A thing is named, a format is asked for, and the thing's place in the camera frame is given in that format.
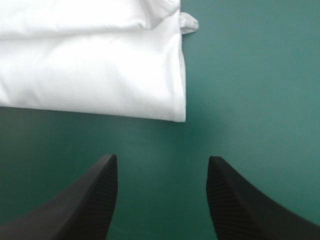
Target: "green floor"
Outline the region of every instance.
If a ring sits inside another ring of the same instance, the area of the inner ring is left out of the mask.
[[[210,155],[320,224],[320,1],[182,1],[186,123],[0,108],[0,223],[115,153],[110,240],[216,239]]]

